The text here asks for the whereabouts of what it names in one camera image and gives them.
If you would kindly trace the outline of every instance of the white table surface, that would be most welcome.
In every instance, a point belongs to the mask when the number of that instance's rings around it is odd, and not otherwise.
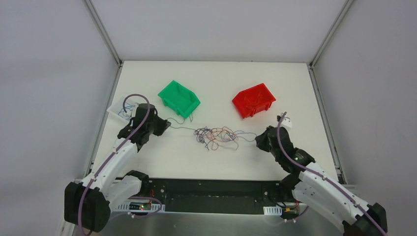
[[[255,62],[126,61],[114,95],[139,93],[156,106],[161,118],[182,117],[162,104],[158,93],[172,80],[195,92],[201,104],[182,126],[210,128],[227,126],[261,134],[268,125],[276,126],[276,116],[288,112],[294,145],[307,151],[337,179],[319,107],[306,64]],[[275,96],[268,111],[242,119],[232,104],[239,91],[265,83]],[[94,161],[94,169],[107,157],[124,124],[108,116]],[[207,150],[196,141],[192,130],[169,128],[149,142],[129,162],[119,176],[138,170],[150,177],[191,179],[280,180],[287,176],[274,157],[256,148],[256,143],[239,140],[229,148]]]

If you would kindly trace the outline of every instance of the red plastic bin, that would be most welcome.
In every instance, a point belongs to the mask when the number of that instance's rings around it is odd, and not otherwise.
[[[263,83],[239,92],[232,100],[243,119],[267,111],[274,101],[275,97]]]

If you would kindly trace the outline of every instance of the tangled wire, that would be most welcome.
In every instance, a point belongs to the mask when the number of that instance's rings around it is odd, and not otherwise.
[[[255,133],[251,132],[245,132],[243,130],[237,130],[233,131],[232,129],[223,126],[222,128],[208,128],[207,126],[204,128],[198,128],[198,129],[192,129],[188,127],[172,127],[174,129],[189,129],[194,131],[194,135],[196,136],[196,141],[204,144],[205,148],[207,150],[217,150],[221,145],[220,143],[228,143],[228,142],[234,142],[236,146],[236,150],[239,148],[239,139],[244,139],[247,142],[253,142],[255,141],[255,138],[248,140],[244,136],[244,134],[253,134],[256,136]]]

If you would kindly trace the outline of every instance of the white robotic arm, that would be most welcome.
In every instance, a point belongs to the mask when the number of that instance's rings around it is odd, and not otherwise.
[[[119,146],[123,141],[124,138],[117,139],[109,155],[112,152],[116,152],[116,147]],[[88,182],[91,179],[94,179],[94,182],[90,188],[100,189],[100,192],[103,193],[105,199],[109,201],[110,211],[113,211],[113,209],[115,209],[129,197],[139,193],[141,189],[142,181],[135,176],[125,176],[120,182],[112,185],[117,175],[137,153],[138,148],[136,144],[127,142],[116,152],[116,154],[109,160],[109,162],[105,163],[106,160],[103,160],[98,165],[98,167],[103,166],[103,168],[97,177],[94,177],[94,174],[97,170],[93,170],[81,181],[83,186],[87,187]]]
[[[280,199],[295,199],[316,210],[334,224],[344,236],[386,236],[387,216],[378,203],[373,206],[331,179],[314,158],[293,146],[283,123],[269,126],[257,136],[256,146],[271,152],[281,167],[290,174],[278,186]]]

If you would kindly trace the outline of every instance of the robotic arm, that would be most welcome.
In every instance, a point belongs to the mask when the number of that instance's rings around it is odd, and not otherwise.
[[[386,235],[385,209],[378,203],[371,206],[331,180],[312,156],[294,147],[288,131],[280,127],[283,118],[278,120],[279,130],[269,126],[256,137],[256,143],[259,149],[272,153],[275,161],[290,173],[278,186],[282,194],[279,198],[307,204],[344,232],[344,236]]]
[[[84,228],[99,232],[107,224],[110,213],[118,205],[133,195],[138,193],[144,195],[149,192],[148,175],[138,171],[128,172],[119,183],[112,185],[129,160],[148,142],[149,136],[151,134],[161,136],[171,125],[167,120],[158,117],[153,105],[149,104],[148,116],[146,116],[147,112],[148,104],[139,104],[135,117],[119,132],[118,139],[108,155],[109,158],[103,160],[98,165],[99,168],[88,174],[80,183],[71,182],[67,185],[64,201],[65,221],[78,224],[78,219],[81,218]],[[136,133],[130,135],[137,127],[139,129]],[[127,138],[129,140],[116,149]],[[79,215],[81,199],[84,207]]]

